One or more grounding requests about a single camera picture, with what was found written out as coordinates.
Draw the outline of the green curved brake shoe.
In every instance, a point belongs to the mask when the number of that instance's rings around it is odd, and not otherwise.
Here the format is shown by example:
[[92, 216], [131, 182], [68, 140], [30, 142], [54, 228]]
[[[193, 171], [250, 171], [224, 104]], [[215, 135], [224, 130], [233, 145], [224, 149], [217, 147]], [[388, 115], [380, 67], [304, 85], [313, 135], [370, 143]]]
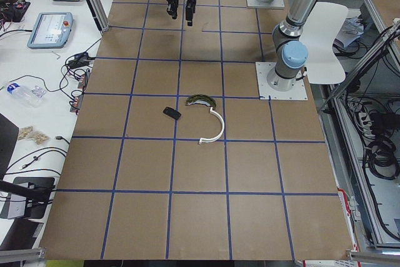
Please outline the green curved brake shoe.
[[190, 106], [194, 104], [202, 104], [210, 108], [216, 109], [216, 101], [206, 94], [193, 94], [186, 99], [185, 105]]

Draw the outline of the black brake pad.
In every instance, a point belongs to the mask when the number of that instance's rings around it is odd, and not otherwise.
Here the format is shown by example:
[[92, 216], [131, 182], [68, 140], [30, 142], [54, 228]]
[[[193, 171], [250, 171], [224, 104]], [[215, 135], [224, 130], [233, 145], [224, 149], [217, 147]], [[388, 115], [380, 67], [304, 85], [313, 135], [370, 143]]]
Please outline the black brake pad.
[[162, 112], [170, 118], [173, 118], [174, 120], [179, 120], [179, 118], [181, 117], [181, 113], [179, 111], [176, 111], [175, 109], [168, 106], [165, 107]]

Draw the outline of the near blue teach pendant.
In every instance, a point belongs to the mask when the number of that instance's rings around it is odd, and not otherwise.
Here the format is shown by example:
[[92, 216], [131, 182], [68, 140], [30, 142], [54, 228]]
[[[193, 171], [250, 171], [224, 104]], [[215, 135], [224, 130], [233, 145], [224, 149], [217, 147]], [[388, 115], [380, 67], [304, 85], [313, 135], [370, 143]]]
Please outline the near blue teach pendant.
[[30, 49], [57, 49], [67, 43], [73, 26], [70, 12], [39, 13], [27, 47]]

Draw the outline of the white plastic chair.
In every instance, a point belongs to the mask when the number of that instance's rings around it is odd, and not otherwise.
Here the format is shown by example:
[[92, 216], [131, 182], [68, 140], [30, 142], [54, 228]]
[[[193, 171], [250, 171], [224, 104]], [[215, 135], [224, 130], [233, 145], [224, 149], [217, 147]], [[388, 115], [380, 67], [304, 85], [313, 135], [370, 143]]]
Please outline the white plastic chair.
[[317, 2], [314, 5], [299, 38], [308, 51], [305, 67], [309, 83], [339, 84], [345, 80], [333, 43], [347, 15], [348, 8], [341, 4]]

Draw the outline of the clear plastic water bottle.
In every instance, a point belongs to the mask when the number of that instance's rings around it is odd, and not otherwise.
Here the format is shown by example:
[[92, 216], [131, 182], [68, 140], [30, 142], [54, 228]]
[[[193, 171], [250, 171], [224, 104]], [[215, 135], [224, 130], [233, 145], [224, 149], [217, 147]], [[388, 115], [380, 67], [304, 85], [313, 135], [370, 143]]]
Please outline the clear plastic water bottle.
[[28, 107], [38, 107], [42, 99], [35, 95], [27, 86], [20, 86], [18, 83], [8, 84], [6, 91], [19, 103]]

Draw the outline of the black monitor stand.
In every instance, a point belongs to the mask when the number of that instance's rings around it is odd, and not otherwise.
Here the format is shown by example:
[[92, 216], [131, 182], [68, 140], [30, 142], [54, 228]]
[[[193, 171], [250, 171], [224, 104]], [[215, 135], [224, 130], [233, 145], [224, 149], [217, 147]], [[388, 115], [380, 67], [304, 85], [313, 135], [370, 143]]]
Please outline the black monitor stand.
[[55, 181], [52, 177], [17, 177], [12, 183], [1, 180], [1, 192], [6, 193], [1, 218], [43, 218]]

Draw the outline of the white curved plastic bracket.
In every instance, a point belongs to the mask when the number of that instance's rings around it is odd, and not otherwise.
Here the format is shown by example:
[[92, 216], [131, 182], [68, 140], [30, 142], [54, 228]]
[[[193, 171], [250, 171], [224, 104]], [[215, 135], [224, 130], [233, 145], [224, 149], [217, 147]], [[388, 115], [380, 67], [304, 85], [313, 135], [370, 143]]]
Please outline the white curved plastic bracket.
[[209, 108], [209, 113], [203, 114], [202, 124], [198, 128], [198, 143], [200, 145], [205, 145], [209, 143], [216, 142], [225, 130], [224, 118], [219, 112], [213, 108]]

